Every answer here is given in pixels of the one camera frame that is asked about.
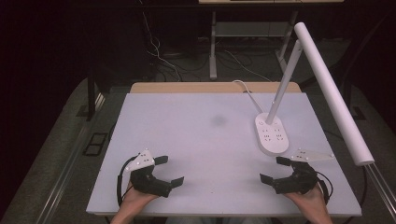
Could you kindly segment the black rectangular floor frame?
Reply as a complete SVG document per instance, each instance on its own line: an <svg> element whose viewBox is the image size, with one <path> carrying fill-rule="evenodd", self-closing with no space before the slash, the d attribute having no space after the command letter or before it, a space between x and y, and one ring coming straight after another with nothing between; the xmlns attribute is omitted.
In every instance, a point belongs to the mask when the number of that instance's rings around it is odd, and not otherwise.
<svg viewBox="0 0 396 224"><path fill-rule="evenodd" d="M106 138L107 133L94 133L87 146L85 146L82 154L89 157L99 156L105 145Z"/></svg>

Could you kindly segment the white desk lamp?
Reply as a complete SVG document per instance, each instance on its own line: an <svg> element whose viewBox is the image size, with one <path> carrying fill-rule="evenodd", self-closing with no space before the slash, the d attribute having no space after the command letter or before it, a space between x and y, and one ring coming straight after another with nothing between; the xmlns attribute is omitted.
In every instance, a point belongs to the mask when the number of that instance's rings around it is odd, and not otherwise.
<svg viewBox="0 0 396 224"><path fill-rule="evenodd" d="M297 40L277 89L275 99L271 103L270 111L268 113L262 112L255 118L256 133L262 152L269 156L280 156L290 146L286 129L282 120L276 115L276 112L290 83L297 62L302 52L304 52L338 129L346 141L347 149L354 163L357 166L373 164L375 159L352 118L305 24L303 22L295 24L294 32L297 35Z"/></svg>

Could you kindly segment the person's right hand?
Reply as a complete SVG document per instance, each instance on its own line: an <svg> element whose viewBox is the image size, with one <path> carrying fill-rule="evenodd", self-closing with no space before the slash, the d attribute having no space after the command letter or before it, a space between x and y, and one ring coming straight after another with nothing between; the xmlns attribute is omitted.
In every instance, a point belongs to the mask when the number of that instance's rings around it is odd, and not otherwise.
<svg viewBox="0 0 396 224"><path fill-rule="evenodd" d="M316 184L306 194L291 192L285 193L284 196L292 200L307 219L315 212L328 213L319 184Z"/></svg>

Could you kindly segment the grey metal shelf stand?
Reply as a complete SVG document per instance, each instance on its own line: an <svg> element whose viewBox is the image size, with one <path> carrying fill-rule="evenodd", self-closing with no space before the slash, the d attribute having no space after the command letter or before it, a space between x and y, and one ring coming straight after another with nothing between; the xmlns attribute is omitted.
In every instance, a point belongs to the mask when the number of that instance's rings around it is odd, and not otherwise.
<svg viewBox="0 0 396 224"><path fill-rule="evenodd" d="M298 16L297 11L292 11L288 21L217 21L217 13L212 13L210 52L209 52L209 78L218 78L216 59L216 39L218 37L282 37L283 44L276 51L282 72L286 71L288 63L285 53L288 47L294 24Z"/></svg>

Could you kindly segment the black stand leg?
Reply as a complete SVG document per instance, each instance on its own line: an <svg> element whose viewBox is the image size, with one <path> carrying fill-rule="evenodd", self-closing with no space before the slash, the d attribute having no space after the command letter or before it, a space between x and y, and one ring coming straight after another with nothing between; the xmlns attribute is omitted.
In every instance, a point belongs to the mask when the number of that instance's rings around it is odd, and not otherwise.
<svg viewBox="0 0 396 224"><path fill-rule="evenodd" d="M90 72L87 76L88 85L88 116L87 121L90 121L95 113L95 83L93 73Z"/></svg>

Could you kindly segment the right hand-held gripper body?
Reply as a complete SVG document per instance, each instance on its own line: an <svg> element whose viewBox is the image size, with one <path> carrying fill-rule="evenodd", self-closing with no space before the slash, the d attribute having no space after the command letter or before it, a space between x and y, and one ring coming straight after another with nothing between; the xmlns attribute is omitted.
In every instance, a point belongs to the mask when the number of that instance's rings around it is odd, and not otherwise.
<svg viewBox="0 0 396 224"><path fill-rule="evenodd" d="M329 194L326 184L319 179L318 172L310 165L313 161L327 161L334 158L333 154L298 149L288 159L291 160L292 173L288 177L274 179L271 186L277 194L300 192L306 194L316 184L320 184L322 192Z"/></svg>

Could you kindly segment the aluminium floor rail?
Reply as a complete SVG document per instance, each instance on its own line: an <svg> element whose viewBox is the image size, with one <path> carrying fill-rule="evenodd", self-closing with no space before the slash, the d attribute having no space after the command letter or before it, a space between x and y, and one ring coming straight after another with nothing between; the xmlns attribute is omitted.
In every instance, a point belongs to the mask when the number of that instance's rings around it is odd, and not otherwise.
<svg viewBox="0 0 396 224"><path fill-rule="evenodd" d="M89 104L89 109L93 110L94 113L96 111L99 111L102 108L105 100L105 96L102 93L99 93L93 98L92 104ZM80 154L82 153L82 149L84 148L84 144L86 143L86 140L90 134L92 125L96 120L96 115L94 113L92 115L88 114L87 117L89 118L89 120L83 122L82 127L78 132L77 140L72 146L69 157L66 160L66 163L61 173L59 174L54 186L50 190L49 197L46 200L46 203L41 210L35 224L50 224L56 208L64 195L64 190L72 176L75 164Z"/></svg>
<svg viewBox="0 0 396 224"><path fill-rule="evenodd" d="M385 177L381 174L375 163L364 166L368 176L371 178L384 205L387 207L393 223L396 224L396 194L393 192Z"/></svg>

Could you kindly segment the white foam board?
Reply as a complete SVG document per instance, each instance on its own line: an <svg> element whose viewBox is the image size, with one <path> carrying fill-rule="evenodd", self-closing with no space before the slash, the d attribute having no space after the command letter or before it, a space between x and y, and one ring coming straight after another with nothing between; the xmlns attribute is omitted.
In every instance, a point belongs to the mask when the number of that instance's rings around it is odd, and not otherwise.
<svg viewBox="0 0 396 224"><path fill-rule="evenodd" d="M182 186L143 210L154 216L297 217L286 197L261 182L261 175L291 174L258 145L255 118L268 110L272 93L129 93L112 134L87 210L98 216L118 211L122 165L148 149L168 163L154 175L183 178Z"/></svg>

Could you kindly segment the person's left hand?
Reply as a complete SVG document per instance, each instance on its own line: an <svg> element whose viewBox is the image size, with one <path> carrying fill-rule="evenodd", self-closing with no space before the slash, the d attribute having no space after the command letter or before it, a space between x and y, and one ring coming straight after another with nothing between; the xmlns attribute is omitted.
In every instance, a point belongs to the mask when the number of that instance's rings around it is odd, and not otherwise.
<svg viewBox="0 0 396 224"><path fill-rule="evenodd" d="M132 184L129 184L127 191L124 193L119 212L127 217L135 217L146 205L157 198L157 195L140 192Z"/></svg>

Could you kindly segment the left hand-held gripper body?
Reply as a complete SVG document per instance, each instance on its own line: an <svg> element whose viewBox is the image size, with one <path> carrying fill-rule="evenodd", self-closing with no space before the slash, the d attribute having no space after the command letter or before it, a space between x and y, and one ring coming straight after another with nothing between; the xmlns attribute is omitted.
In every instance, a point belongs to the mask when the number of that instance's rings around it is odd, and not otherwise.
<svg viewBox="0 0 396 224"><path fill-rule="evenodd" d="M150 151L144 149L126 162L124 170L130 173L130 182L136 190L167 198L172 190L171 184L153 175L154 159Z"/></svg>

